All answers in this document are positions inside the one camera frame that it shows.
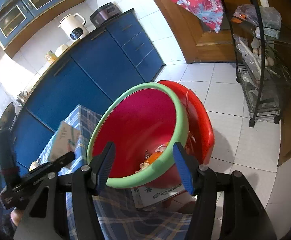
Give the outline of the left hand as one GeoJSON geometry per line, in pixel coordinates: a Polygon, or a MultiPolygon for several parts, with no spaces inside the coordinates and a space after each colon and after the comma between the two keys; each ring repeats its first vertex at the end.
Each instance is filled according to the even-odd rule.
{"type": "Polygon", "coordinates": [[[24,210],[14,208],[10,213],[10,219],[14,226],[18,227],[23,217],[24,210]]]}

